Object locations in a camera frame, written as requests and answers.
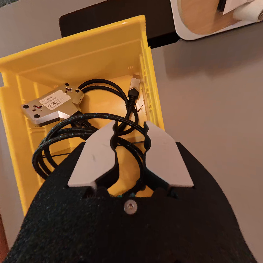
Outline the white tray with wooden base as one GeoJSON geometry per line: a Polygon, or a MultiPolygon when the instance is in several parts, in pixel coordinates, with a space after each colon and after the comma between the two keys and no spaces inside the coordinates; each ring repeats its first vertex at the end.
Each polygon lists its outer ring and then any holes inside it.
{"type": "Polygon", "coordinates": [[[262,21],[262,0],[172,0],[175,30],[196,40],[262,21]]]}

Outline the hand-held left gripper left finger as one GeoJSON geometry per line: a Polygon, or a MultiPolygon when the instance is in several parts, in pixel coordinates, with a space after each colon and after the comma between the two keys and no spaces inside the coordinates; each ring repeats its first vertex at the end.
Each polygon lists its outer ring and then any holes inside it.
{"type": "Polygon", "coordinates": [[[118,181],[117,131],[118,122],[111,121],[86,140],[68,181],[69,187],[110,188],[118,181]]]}

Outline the yellow plastic bin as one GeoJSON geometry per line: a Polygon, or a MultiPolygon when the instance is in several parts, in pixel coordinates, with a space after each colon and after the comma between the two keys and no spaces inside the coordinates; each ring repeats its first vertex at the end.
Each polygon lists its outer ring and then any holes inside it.
{"type": "Polygon", "coordinates": [[[44,181],[32,167],[32,155],[52,124],[35,127],[22,112],[22,104],[65,83],[78,87],[91,79],[110,80],[127,94],[136,74],[142,80],[139,125],[150,120],[164,130],[144,15],[3,57],[1,74],[1,114],[24,215],[44,181]]]}

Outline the silver usb hub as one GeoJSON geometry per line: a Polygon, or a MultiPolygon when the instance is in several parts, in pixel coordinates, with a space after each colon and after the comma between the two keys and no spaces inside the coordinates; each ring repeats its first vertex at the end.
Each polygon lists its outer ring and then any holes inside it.
{"type": "Polygon", "coordinates": [[[80,113],[84,93],[65,83],[35,100],[21,105],[21,110],[35,127],[65,120],[80,113]]]}

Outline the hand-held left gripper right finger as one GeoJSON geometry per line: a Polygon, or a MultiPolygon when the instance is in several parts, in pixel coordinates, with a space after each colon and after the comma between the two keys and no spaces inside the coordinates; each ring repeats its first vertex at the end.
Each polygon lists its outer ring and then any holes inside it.
{"type": "Polygon", "coordinates": [[[194,183],[175,140],[151,121],[145,121],[143,182],[151,190],[192,188],[194,183]]]}

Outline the black mat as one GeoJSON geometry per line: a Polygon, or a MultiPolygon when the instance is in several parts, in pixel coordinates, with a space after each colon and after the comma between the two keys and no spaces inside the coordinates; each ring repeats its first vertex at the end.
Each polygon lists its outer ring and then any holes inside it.
{"type": "MultiPolygon", "coordinates": [[[[67,37],[80,32],[98,28],[104,25],[132,18],[139,14],[122,14],[120,11],[103,12],[81,9],[62,15],[59,18],[61,37],[67,37]]],[[[172,15],[165,17],[155,14],[144,14],[146,20],[146,35],[151,49],[175,43],[179,40],[172,15]]]]}

